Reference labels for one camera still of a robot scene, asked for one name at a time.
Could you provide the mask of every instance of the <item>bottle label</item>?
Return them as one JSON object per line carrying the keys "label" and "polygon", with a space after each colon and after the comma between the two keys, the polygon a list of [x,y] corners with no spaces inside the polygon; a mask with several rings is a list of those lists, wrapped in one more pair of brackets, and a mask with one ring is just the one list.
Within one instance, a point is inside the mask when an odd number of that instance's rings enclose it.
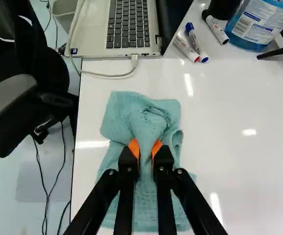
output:
{"label": "bottle label", "polygon": [[250,0],[232,33],[247,41],[269,44],[283,30],[283,8],[263,0]]}

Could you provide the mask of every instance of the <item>teal towel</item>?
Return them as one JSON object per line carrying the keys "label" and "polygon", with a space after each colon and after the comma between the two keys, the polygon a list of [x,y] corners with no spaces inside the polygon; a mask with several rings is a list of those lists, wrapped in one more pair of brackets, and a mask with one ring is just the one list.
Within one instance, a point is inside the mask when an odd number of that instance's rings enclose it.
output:
{"label": "teal towel", "polygon": [[[136,183],[133,230],[157,232],[158,211],[156,185],[152,177],[150,153],[159,139],[170,147],[174,167],[179,167],[183,132],[178,129],[181,115],[180,103],[175,99],[153,100],[134,92],[112,92],[100,128],[110,139],[110,146],[98,170],[97,180],[109,168],[118,170],[118,158],[123,146],[136,138],[140,147],[140,178]],[[102,226],[113,229],[118,207],[118,197],[112,201]],[[177,230],[190,228],[183,208],[172,193]]]}

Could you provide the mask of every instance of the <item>marker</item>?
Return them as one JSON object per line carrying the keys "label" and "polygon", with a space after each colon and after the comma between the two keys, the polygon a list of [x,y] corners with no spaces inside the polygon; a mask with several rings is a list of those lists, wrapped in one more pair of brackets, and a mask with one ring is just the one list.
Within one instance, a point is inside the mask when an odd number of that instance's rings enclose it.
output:
{"label": "marker", "polygon": [[200,57],[199,61],[201,63],[207,62],[209,60],[209,57],[201,48],[201,43],[195,33],[194,26],[192,25],[191,22],[189,22],[186,24],[185,28],[186,28],[185,32],[189,36],[189,41],[191,45],[193,46],[194,50],[199,54]]}
{"label": "marker", "polygon": [[215,22],[214,18],[209,14],[207,9],[202,11],[201,16],[221,45],[225,45],[230,41],[228,35],[226,35],[223,29]]}
{"label": "marker", "polygon": [[185,40],[183,40],[181,37],[176,35],[173,43],[180,49],[193,63],[196,63],[199,60],[199,55],[196,51],[194,51]]}

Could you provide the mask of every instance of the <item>usb cable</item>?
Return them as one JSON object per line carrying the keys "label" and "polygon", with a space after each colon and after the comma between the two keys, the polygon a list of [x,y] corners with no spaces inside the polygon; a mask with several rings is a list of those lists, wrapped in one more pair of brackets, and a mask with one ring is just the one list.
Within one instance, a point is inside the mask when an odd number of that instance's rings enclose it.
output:
{"label": "usb cable", "polygon": [[78,10],[76,9],[75,16],[74,16],[75,17],[75,23],[71,25],[70,36],[69,36],[69,39],[68,39],[68,42],[67,42],[67,50],[68,50],[69,58],[72,62],[73,67],[77,71],[78,75],[81,75],[81,73],[86,73],[86,74],[94,75],[95,78],[107,79],[107,80],[121,80],[121,79],[129,78],[129,75],[131,75],[135,71],[135,69],[138,65],[138,55],[137,54],[132,55],[132,58],[131,58],[132,69],[129,72],[126,72],[126,73],[123,73],[123,74],[103,74],[103,73],[98,73],[98,72],[79,70],[76,67],[75,62],[73,60],[73,57],[71,55],[71,41],[72,41],[72,37],[73,37],[73,34],[74,34],[74,30],[75,30],[77,22],[78,22],[79,13],[82,10],[82,7],[83,7],[84,2],[86,0],[81,0],[81,1],[82,2],[81,2],[80,7],[78,8]]}

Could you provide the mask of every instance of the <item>glossy desk surface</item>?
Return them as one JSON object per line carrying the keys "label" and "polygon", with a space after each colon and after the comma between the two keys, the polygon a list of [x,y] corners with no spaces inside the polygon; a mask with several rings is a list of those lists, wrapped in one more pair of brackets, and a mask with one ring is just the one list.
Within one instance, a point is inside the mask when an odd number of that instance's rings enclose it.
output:
{"label": "glossy desk surface", "polygon": [[[283,235],[283,57],[258,61],[256,53],[220,46],[200,19],[204,7],[196,1],[181,26],[194,23],[211,57],[207,64],[191,63],[171,45],[165,58],[141,58],[129,79],[82,75],[71,219],[91,192],[108,148],[99,128],[110,92],[136,91],[181,103],[181,166],[197,175],[228,234]],[[84,60],[82,69],[121,73],[130,61]],[[98,234],[113,233],[102,228]]]}

